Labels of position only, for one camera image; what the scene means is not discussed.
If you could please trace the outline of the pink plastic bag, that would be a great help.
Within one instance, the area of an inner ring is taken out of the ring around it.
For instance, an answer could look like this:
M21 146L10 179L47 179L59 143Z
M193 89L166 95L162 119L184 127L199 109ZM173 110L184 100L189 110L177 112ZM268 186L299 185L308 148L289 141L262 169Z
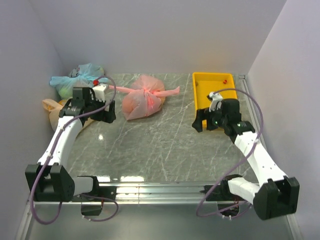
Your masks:
M140 75L130 88L117 86L116 90L126 93L121 109L127 121L159 112L167 97L180 93L180 87L166 90L161 80L150 75Z

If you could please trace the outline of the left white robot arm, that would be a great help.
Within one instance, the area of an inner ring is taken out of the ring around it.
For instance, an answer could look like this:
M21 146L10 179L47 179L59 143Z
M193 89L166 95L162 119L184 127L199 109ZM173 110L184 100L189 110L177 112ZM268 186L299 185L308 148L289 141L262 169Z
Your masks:
M75 87L72 98L59 111L55 133L36 164L29 164L25 177L36 202L69 202L83 194L89 201L101 195L94 176L71 177L66 170L71 148L88 119L111 124L116 119L115 100L107 96L110 86Z

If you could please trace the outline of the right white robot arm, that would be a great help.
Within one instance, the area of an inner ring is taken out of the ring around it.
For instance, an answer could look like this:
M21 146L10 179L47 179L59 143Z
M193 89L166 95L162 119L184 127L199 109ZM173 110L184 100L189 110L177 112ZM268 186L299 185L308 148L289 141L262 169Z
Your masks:
M239 174L228 174L218 184L218 193L226 200L235 196L250 203L261 220L294 214L297 211L300 184L288 177L273 161L249 121L242 120L237 99L213 100L208 108L197 109L192 127L203 131L223 129L242 152L255 173L258 183L245 180Z

